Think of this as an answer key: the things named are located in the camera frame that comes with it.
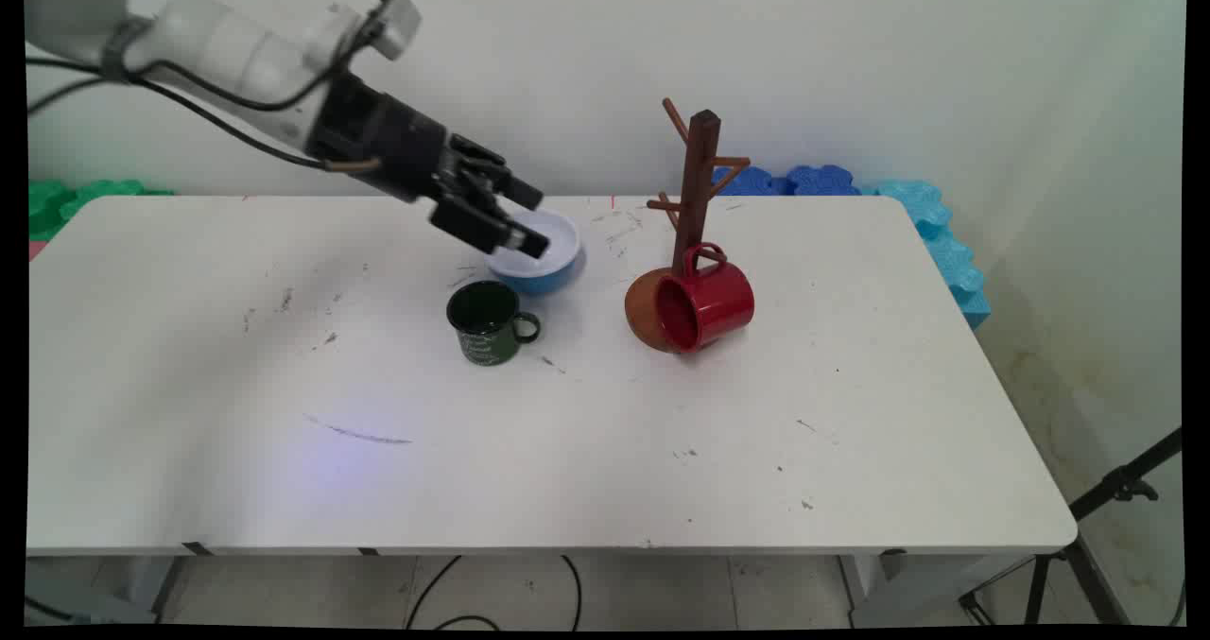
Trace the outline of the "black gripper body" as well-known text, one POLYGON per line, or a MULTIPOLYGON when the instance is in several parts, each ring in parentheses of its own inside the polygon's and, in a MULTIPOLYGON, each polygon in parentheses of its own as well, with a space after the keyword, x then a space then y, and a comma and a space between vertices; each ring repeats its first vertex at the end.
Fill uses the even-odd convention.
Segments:
POLYGON ((373 90, 355 73, 341 73, 321 103, 306 154, 332 163, 375 158, 375 169, 355 172, 352 178, 411 203, 440 198, 436 172, 440 171, 448 137, 449 129, 436 119, 373 90))

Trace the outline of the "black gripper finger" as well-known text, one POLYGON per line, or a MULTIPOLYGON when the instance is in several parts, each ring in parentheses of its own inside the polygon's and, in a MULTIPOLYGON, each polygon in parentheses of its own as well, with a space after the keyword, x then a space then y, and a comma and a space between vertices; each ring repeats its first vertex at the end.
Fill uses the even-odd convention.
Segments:
POLYGON ((537 211, 544 194, 509 171, 506 158, 466 136, 450 133, 446 145, 448 166, 459 188, 483 194, 485 203, 503 196, 528 211, 537 211))
POLYGON ((523 255, 541 258, 551 246, 547 235, 532 231, 499 208, 490 192, 474 191, 471 196, 446 192, 436 200, 430 223, 488 255, 496 250, 519 250, 523 255))

